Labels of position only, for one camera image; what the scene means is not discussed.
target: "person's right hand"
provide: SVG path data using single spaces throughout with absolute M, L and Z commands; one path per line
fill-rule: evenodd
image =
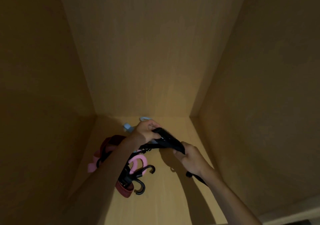
M 185 155 L 179 151 L 173 150 L 176 158 L 182 163 L 187 171 L 202 177 L 206 171 L 212 167 L 207 163 L 204 157 L 199 152 L 198 148 L 186 142 L 181 142 L 185 148 Z

